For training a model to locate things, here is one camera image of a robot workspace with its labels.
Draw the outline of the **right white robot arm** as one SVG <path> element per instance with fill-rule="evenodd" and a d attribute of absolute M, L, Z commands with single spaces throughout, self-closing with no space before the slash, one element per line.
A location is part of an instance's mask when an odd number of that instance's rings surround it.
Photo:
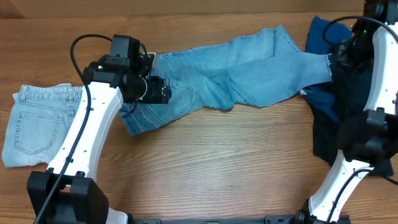
<path fill-rule="evenodd" d="M 391 173 L 397 153 L 397 1 L 365 1 L 351 29 L 342 19 L 311 24 L 311 53 L 327 53 L 331 81 L 304 89 L 313 116 L 313 152 L 331 169 L 295 223 L 348 223 L 340 215 L 370 172 Z"/>

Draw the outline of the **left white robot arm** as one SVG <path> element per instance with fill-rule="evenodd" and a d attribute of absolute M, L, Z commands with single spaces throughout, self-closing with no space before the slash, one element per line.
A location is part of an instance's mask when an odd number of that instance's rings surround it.
<path fill-rule="evenodd" d="M 31 172 L 27 191 L 35 223 L 133 223 L 130 213 L 110 208 L 96 183 L 109 128 L 125 103 L 167 104 L 169 81 L 153 76 L 155 53 L 139 40 L 114 35 L 111 50 L 78 74 L 84 84 L 68 134 L 46 171 Z"/>

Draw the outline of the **medium blue denim jeans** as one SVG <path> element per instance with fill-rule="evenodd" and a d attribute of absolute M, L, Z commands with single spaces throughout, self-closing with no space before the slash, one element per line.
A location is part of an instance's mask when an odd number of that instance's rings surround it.
<path fill-rule="evenodd" d="M 152 74 L 169 79 L 169 102 L 124 104 L 119 114 L 128 133 L 137 135 L 202 107 L 262 108 L 330 82 L 329 64 L 326 55 L 301 51 L 282 26 L 263 29 L 223 44 L 160 55 Z"/>

